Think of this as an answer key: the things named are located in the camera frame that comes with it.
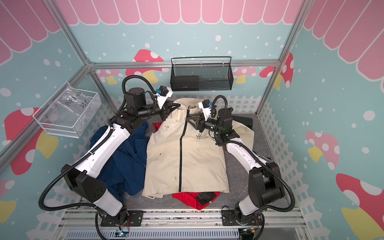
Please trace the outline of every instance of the mushroom illustration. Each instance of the mushroom illustration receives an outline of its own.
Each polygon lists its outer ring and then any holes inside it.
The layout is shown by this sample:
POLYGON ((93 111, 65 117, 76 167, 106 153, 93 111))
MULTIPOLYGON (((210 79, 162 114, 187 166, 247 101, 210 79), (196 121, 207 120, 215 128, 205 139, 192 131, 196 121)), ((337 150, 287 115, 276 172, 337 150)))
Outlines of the mushroom illustration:
POLYGON ((237 67, 232 70, 233 77, 236 77, 236 84, 243 84, 245 83, 245 76, 256 76, 256 68, 255 67, 237 67))
MULTIPOLYGON (((163 62, 164 60, 156 53, 147 49, 140 49, 133 62, 163 62)), ((142 75, 150 83, 157 83, 159 80, 155 75, 155 71, 168 72, 169 68, 141 68, 141 69, 127 69, 125 74, 129 75, 142 75)))
POLYGON ((96 73, 103 83, 107 79, 109 85, 116 85, 118 83, 114 76, 123 77, 123 74, 118 69, 98 69, 96 73))
POLYGON ((361 240, 384 236, 384 191, 346 174, 337 174, 336 183, 357 209, 341 211, 354 234, 361 240))
POLYGON ((264 68, 264 69, 260 72, 259 75, 260 75, 260 77, 262 77, 262 78, 268 78, 268 77, 272 76, 274 70, 275 70, 275 67, 268 66, 268 67, 264 68))
POLYGON ((312 160, 318 162, 324 155, 328 167, 334 170, 340 159, 339 143, 335 136, 320 132, 307 132, 305 136, 307 141, 314 145, 313 148, 308 149, 312 160))
MULTIPOLYGON (((14 180, 0 181, 0 199, 5 193, 10 190, 15 184, 14 180)), ((0 201, 0 223, 5 223, 16 208, 16 201, 0 201)))
MULTIPOLYGON (((9 114, 4 120, 5 135, 8 144, 33 119, 32 115, 38 108, 23 108, 9 114)), ((59 145, 57 137, 46 134, 40 129, 11 162, 11 169, 15 175, 26 173, 32 165, 36 149, 45 158, 50 158, 59 145)))

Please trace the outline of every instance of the black wire mesh basket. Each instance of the black wire mesh basket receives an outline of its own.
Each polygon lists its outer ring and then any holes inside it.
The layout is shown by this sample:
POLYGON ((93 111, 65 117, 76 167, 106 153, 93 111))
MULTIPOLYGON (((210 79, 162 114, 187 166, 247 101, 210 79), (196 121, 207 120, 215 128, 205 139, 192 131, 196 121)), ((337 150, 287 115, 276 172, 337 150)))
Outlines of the black wire mesh basket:
POLYGON ((171 58, 172 91, 231 90, 231 57, 171 58))

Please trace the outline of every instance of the beige jacket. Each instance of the beige jacket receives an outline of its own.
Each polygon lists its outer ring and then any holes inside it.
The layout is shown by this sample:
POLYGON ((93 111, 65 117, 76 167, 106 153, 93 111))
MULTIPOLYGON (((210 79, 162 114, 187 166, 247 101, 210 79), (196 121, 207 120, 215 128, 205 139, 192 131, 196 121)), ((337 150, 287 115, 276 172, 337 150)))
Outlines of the beige jacket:
MULTIPOLYGON (((223 148, 215 145, 208 130, 200 133, 185 121, 187 109, 189 114, 201 112, 198 107, 201 101, 176 100, 181 106, 150 137, 143 196, 162 198, 177 192, 229 192, 223 148)), ((232 125, 245 145, 252 149, 253 131, 235 121, 232 125)))

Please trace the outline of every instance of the black zipper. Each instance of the black zipper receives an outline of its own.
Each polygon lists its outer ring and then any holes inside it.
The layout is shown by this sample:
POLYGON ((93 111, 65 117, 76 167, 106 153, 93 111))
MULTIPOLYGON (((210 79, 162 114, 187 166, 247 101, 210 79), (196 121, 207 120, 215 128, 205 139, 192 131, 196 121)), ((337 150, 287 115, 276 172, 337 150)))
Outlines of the black zipper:
POLYGON ((181 134, 180 137, 180 167, 179 167, 179 192, 181 192, 181 169, 182 169, 182 164, 183 164, 183 137, 185 135, 185 131, 187 129, 187 119, 185 119, 185 124, 184 124, 184 130, 183 133, 181 134))

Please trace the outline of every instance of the white picket fence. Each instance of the white picket fence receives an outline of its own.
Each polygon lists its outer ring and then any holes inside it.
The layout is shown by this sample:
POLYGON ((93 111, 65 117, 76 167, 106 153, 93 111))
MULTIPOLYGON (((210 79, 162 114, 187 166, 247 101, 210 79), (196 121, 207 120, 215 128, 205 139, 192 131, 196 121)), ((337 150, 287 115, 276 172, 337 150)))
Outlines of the white picket fence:
MULTIPOLYGON (((173 96, 171 98, 169 98, 171 101, 175 101, 179 98, 201 98, 201 99, 209 99, 209 101, 213 101, 215 99, 216 96, 212 95, 210 98, 207 97, 206 95, 205 96, 183 96, 183 95, 177 95, 177 94, 173 94, 173 96)), ((254 98, 253 96, 251 96, 250 98, 246 98, 245 96, 243 96, 242 98, 239 98, 238 96, 234 97, 234 98, 231 98, 230 96, 227 97, 227 101, 228 101, 228 107, 229 108, 233 108, 233 112, 234 113, 255 113, 257 108, 259 107, 259 104, 260 104, 260 101, 261 101, 262 97, 261 96, 258 96, 257 98, 254 98)), ((123 101, 123 98, 119 96, 119 99, 115 99, 112 97, 112 101, 114 102, 114 104, 116 105, 117 108, 119 108, 121 106, 121 103, 123 101)), ((217 100, 216 102, 216 106, 218 109, 220 108, 223 108, 224 107, 224 101, 220 98, 217 100)))
MULTIPOLYGON (((113 116, 113 112, 110 110, 110 108, 102 104, 99 107, 99 113, 100 115, 95 115, 92 119, 90 126, 87 127, 88 136, 85 137, 85 133, 83 133, 83 144, 78 145, 79 152, 77 154, 73 154, 74 162, 79 160, 89 149, 89 144, 92 136, 95 134, 95 132, 103 125, 106 124, 106 120, 108 118, 111 118, 113 116)), ((79 195, 75 192, 68 189, 67 184, 64 180, 60 180, 54 187, 53 191, 55 192, 55 195, 51 199, 47 199, 45 201, 45 204, 47 206, 53 207, 53 206, 63 206, 66 204, 74 203, 79 199, 79 195)), ((52 212, 44 212, 39 215, 36 215, 37 219, 39 220, 38 225, 35 229, 32 229, 28 232, 26 232, 27 237, 30 240, 36 240, 36 239, 52 239, 56 229, 58 228, 63 216, 64 216, 65 210, 59 210, 52 212)))
POLYGON ((298 163, 292 158, 293 152, 288 150, 289 143, 284 141, 285 135, 281 135, 281 127, 278 126, 278 120, 275 120, 268 101, 263 106, 259 117, 272 158, 279 165, 282 178, 291 187, 296 206, 301 209, 312 238, 328 240, 330 230, 321 224, 320 219, 323 214, 316 211, 313 206, 315 199, 308 195, 308 185, 302 181, 303 173, 297 171, 298 163))

